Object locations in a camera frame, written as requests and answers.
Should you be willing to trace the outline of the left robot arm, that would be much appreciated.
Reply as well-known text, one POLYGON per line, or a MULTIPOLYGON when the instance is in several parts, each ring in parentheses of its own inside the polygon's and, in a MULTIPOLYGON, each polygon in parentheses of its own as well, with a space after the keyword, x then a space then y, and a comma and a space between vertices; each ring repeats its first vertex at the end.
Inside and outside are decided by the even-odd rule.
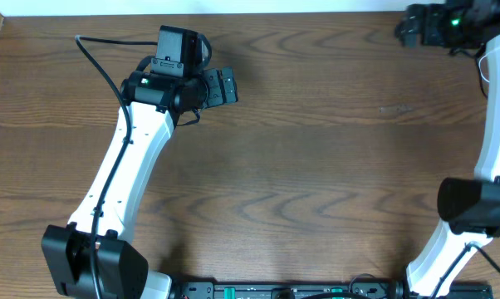
POLYGON ((56 290, 72 298, 179 298, 133 247, 140 203, 180 116, 238 101, 233 70, 212 68, 205 35, 162 26, 156 52, 120 85, 115 133, 88 193, 64 227, 51 225, 42 251, 56 290))

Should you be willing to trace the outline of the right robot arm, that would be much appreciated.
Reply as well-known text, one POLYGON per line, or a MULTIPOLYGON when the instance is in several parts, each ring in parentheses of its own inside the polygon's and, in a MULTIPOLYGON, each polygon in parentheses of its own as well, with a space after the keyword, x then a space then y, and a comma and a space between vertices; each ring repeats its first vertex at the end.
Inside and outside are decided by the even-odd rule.
POLYGON ((500 0, 410 4, 396 25, 405 47, 449 49, 471 57, 487 99, 483 141, 472 179, 446 178, 439 186, 439 221, 404 279, 393 281, 387 298, 481 298, 489 286, 453 281, 478 253, 500 274, 484 248, 500 237, 500 0))

